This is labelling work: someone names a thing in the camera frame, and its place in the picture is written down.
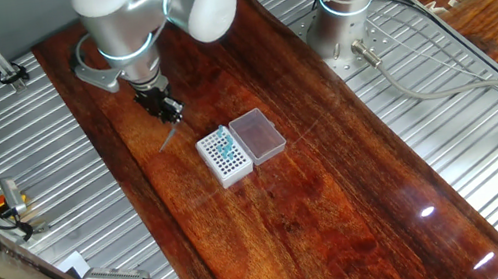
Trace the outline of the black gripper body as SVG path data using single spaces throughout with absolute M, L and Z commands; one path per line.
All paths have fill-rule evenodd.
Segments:
M 163 111 L 172 110 L 167 104 L 167 97 L 171 97 L 168 91 L 163 91 L 157 88 L 138 91 L 135 96 L 135 102 L 140 104 L 147 113 L 163 120 Z

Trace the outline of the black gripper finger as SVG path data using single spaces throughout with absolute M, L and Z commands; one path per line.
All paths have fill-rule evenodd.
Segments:
M 169 105 L 169 107 L 175 112 L 175 113 L 178 113 L 180 114 L 184 108 L 184 105 L 181 101 L 177 101 L 175 100 L 174 98 L 171 98 L 171 97 L 167 97 L 166 99 L 167 101 L 167 104 Z
M 171 124 L 177 124 L 182 120 L 182 112 L 180 110 L 165 110 L 163 111 L 163 119 Z

